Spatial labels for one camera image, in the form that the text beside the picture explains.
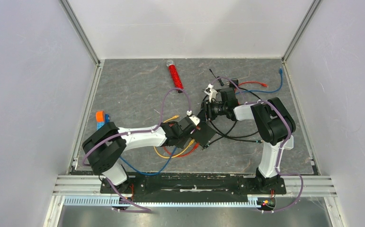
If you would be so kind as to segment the black network switch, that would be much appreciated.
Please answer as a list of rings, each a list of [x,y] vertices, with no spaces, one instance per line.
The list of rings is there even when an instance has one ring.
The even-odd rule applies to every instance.
[[[203,149],[206,149],[215,134],[216,131],[206,122],[200,122],[192,133],[191,138],[194,139],[195,142],[199,143]]]

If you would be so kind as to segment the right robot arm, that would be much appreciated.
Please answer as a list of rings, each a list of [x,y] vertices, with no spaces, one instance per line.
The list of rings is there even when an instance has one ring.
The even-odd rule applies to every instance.
[[[261,193],[269,192],[279,179],[281,155],[293,148],[295,122],[278,97],[239,104],[234,88],[216,90],[212,85],[204,90],[205,99],[200,116],[211,122],[218,116],[232,121],[253,120],[263,142],[261,162],[256,169],[255,187]]]

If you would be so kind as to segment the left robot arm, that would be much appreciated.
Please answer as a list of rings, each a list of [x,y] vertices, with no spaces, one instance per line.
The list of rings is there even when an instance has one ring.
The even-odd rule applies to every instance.
[[[124,151],[142,147],[183,148],[199,123],[193,114],[173,125],[162,122],[146,128],[122,128],[107,122],[83,142],[82,163],[89,164],[94,174],[109,179],[117,192],[124,193],[130,187],[127,173],[119,162]]]

